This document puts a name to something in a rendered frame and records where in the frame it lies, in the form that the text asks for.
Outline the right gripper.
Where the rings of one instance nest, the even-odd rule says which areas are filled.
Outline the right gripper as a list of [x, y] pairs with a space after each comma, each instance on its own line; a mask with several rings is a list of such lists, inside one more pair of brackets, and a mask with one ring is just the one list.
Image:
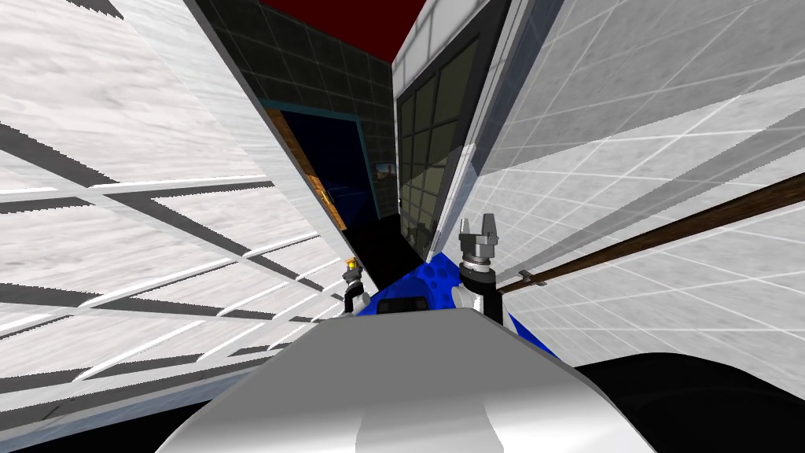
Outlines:
[[498, 245], [494, 214], [483, 214], [482, 234], [472, 234], [471, 222], [462, 218], [458, 237], [462, 252], [461, 265], [473, 271], [489, 271], [495, 247]]

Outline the blue dotted mat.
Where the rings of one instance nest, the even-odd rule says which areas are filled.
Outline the blue dotted mat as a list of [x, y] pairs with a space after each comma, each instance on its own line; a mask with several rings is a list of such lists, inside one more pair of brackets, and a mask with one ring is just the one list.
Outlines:
[[392, 313], [385, 308], [385, 299], [413, 299], [402, 305], [403, 311], [454, 309], [452, 289], [460, 285], [459, 267], [444, 254], [436, 255], [429, 263], [416, 266], [388, 288], [370, 297], [370, 302], [359, 314]]

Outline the dark grid window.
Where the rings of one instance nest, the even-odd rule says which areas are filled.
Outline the dark grid window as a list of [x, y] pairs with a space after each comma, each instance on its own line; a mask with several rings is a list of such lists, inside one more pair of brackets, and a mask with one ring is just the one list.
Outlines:
[[446, 48], [398, 100], [401, 232], [422, 259], [436, 235], [439, 196], [478, 41], [474, 36]]

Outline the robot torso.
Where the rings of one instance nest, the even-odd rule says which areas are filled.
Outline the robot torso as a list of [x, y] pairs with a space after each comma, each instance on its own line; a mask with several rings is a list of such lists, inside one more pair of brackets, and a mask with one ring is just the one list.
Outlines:
[[471, 308], [324, 321], [157, 453], [656, 453], [588, 378]]

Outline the orange wooden door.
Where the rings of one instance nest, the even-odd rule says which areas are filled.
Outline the orange wooden door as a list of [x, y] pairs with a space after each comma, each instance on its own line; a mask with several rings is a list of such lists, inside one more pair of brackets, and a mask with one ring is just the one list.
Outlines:
[[326, 211], [332, 218], [333, 223], [336, 225], [336, 228], [339, 231], [346, 230], [346, 225], [343, 219], [341, 218], [332, 199], [323, 186], [321, 179], [319, 176], [317, 176], [315, 169], [307, 158], [307, 155], [297, 141], [291, 127], [285, 120], [282, 111], [278, 109], [266, 109], [266, 112], [273, 125], [278, 129], [281, 138], [288, 145], [291, 154], [300, 166], [300, 169], [304, 173], [306, 180], [311, 184], [316, 197], [319, 198], [319, 200], [323, 203]]

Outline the brown wall rail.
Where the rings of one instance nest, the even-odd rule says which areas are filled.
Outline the brown wall rail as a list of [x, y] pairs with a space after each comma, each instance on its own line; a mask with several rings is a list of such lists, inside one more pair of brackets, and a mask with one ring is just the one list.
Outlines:
[[502, 294], [542, 284], [608, 261], [629, 256], [647, 249], [666, 245], [709, 230], [724, 227], [754, 216], [763, 215], [791, 204], [805, 201], [805, 172], [785, 179], [742, 197], [718, 204], [696, 215], [669, 223], [625, 241], [617, 242], [576, 260], [553, 267], [547, 271], [532, 274], [520, 282], [504, 285], [498, 291]]

